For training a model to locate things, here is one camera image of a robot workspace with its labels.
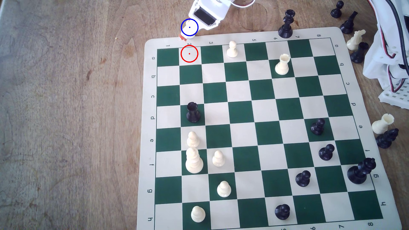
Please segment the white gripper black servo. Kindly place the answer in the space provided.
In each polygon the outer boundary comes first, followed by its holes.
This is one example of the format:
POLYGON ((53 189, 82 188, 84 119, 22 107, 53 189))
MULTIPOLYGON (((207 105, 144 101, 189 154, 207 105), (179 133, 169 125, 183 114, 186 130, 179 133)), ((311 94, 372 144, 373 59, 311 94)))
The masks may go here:
MULTIPOLYGON (((198 23, 199 30, 210 30, 225 18, 230 6, 230 0, 195 0, 189 11, 189 18, 198 23)), ((187 41, 188 36, 180 32, 179 38, 187 41)))

